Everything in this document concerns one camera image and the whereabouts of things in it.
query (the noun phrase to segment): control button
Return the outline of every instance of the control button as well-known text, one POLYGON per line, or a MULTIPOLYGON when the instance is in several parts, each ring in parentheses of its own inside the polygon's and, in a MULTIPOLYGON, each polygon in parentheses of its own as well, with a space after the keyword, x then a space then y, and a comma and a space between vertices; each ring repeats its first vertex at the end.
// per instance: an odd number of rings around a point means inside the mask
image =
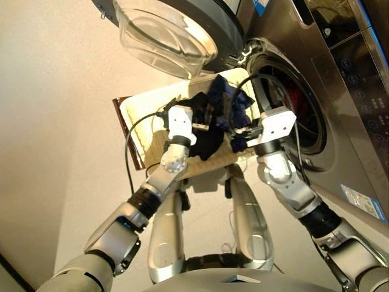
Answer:
POLYGON ((349 59, 342 59, 340 61, 340 64, 342 65, 343 68, 348 69, 351 67, 351 61, 349 59))
POLYGON ((383 135, 380 135, 380 134, 375 134, 374 135, 374 140, 376 140, 378 143, 385 142, 385 138, 383 137, 383 135))
POLYGON ((355 92, 355 96, 360 100, 365 99, 365 93, 362 90, 357 90, 355 92))
POLYGON ((362 106, 360 107, 360 109, 362 110, 362 112, 363 112, 364 114, 372 114, 372 113, 373 113, 373 111, 371 110, 371 107, 368 106, 368 105, 362 105, 362 106))
POLYGON ((358 83, 358 77, 357 75, 350 75, 349 77, 347 77, 347 80, 351 83, 351 84, 357 84, 358 83))
POLYGON ((369 120, 367 122, 369 128, 373 129, 373 130, 376 130, 378 129, 378 123, 375 121, 375 120, 369 120))

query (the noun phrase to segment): label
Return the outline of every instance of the label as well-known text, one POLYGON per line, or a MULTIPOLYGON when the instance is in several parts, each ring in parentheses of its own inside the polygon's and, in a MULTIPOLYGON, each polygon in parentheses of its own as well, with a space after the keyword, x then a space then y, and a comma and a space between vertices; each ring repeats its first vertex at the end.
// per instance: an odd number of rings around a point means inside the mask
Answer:
POLYGON ((346 195, 347 200, 357 206, 359 209, 364 210, 366 213, 380 219, 382 222, 388 224, 387 219, 385 218, 384 212, 377 200, 369 198, 356 190, 350 189, 347 186, 341 184, 342 190, 346 195))
POLYGON ((223 1, 230 7, 232 12, 236 15, 241 0, 223 0, 223 1))
POLYGON ((260 16, 263 15, 265 8, 267 6, 267 3, 269 3, 269 1, 270 0, 253 0, 255 9, 260 16))

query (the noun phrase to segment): wire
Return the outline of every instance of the wire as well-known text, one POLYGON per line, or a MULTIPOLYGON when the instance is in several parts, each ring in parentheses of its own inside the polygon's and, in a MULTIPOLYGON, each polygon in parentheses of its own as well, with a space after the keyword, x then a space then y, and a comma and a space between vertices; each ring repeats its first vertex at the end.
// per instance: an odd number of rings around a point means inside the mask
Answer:
POLYGON ((133 184, 133 179, 131 177, 131 173, 129 171, 129 164, 128 164, 128 143, 129 143, 129 139, 131 137, 131 132, 133 131, 133 129, 135 129, 135 127, 143 120, 147 119, 148 117, 152 117, 152 116, 156 116, 157 115, 157 112, 155 113, 151 113, 151 114, 147 114, 146 116, 140 118, 139 120, 137 120, 134 125, 129 129, 128 133, 127 133, 127 136, 126 136, 126 144, 125 144, 125 151, 124 151, 124 158, 125 158, 125 162, 126 162, 126 169, 127 169, 127 175, 128 175, 128 180, 129 180, 129 186, 131 188, 131 194, 134 193, 134 184, 133 184))
POLYGON ((151 164, 149 167, 146 168, 146 178, 148 178, 148 171, 150 170, 150 168, 154 167, 154 166, 157 166, 159 165, 160 162, 157 162, 157 163, 154 163, 154 164, 151 164))
POLYGON ((236 235, 235 235, 235 230, 233 228, 233 225, 232 225, 232 219, 231 219, 231 215, 233 214, 233 211, 231 211, 229 213, 229 223, 230 223, 230 227, 231 227, 231 230, 232 230, 232 235, 233 235, 233 244, 232 246, 229 244, 229 243, 223 243, 222 246, 221 246, 221 250, 223 253, 224 252, 224 248, 223 247, 228 247, 228 249, 230 250, 230 253, 233 253, 233 249, 236 247, 236 235))
POLYGON ((280 267, 279 267, 279 266, 277 266, 275 263, 273 263, 273 266, 275 266, 275 268, 276 268, 277 270, 279 270, 279 271, 280 271, 280 273, 282 273, 282 274, 285 274, 285 273, 283 272, 283 270, 282 270, 282 269, 280 269, 280 267))
MULTIPOLYGON (((287 90, 286 90, 285 86, 279 81, 279 79, 277 79, 274 76, 268 75, 268 74, 258 74, 258 77, 260 79, 266 79, 267 81, 274 82, 278 86, 278 88, 282 91, 282 93, 285 96, 285 98, 287 99, 287 102, 289 104, 289 107, 290 107, 291 111, 294 114, 296 114, 295 108, 293 107, 293 104, 292 104, 291 97, 287 93, 287 90)), ((299 132, 298 132, 297 120, 294 123, 294 130, 295 130, 295 135, 296 135, 297 156, 298 156, 298 163, 300 165, 301 175, 303 176, 304 182, 306 184, 309 184, 308 178, 305 175, 305 171, 304 171, 304 167, 303 167, 303 160, 301 158, 301 145, 300 145, 300 136, 299 136, 299 132)))
POLYGON ((232 120, 232 115, 231 115, 231 112, 232 112, 232 103, 233 103, 233 100, 238 96, 241 88, 243 87, 243 85, 245 85, 248 81, 252 80, 252 79, 255 79, 255 78, 258 78, 258 74, 253 74, 253 75, 250 75, 248 76, 247 78, 245 78, 239 85, 238 87, 235 88, 233 94, 231 95, 231 97, 227 97, 225 99, 225 104, 224 104, 224 117, 225 117, 225 120, 227 122, 227 125, 229 126, 229 129, 232 133, 234 134, 238 134, 235 129, 234 129, 234 126, 233 126, 233 120, 232 120))

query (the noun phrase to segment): washing machine door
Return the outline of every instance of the washing machine door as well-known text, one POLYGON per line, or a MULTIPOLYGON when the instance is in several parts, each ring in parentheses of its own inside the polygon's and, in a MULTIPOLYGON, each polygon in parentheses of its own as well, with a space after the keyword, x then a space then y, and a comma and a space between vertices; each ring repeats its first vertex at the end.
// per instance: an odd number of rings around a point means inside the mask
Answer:
POLYGON ((120 29, 120 41, 144 63, 180 78, 236 66, 243 29, 240 0, 93 0, 120 29))

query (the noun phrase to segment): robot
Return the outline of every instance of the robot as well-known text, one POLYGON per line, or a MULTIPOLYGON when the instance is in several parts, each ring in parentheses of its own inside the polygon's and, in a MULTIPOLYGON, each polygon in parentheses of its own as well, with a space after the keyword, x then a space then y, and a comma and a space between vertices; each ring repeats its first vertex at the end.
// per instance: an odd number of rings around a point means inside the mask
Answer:
MULTIPOLYGON (((84 254, 67 263, 38 292, 109 292, 113 278, 129 268, 140 248, 137 234, 153 215, 148 265, 155 285, 147 291, 330 291, 270 272, 273 247, 266 221, 236 164, 227 167, 225 183, 226 194, 233 200, 236 254, 185 261, 182 199, 176 191, 196 137, 188 127, 191 108, 174 106, 168 115, 171 141, 158 168, 97 228, 84 254)), ((247 143, 255 147, 261 180, 306 227, 344 291, 389 291, 385 258, 300 178, 281 147, 280 138, 289 135, 295 119, 284 106, 261 114, 261 133, 247 143)))

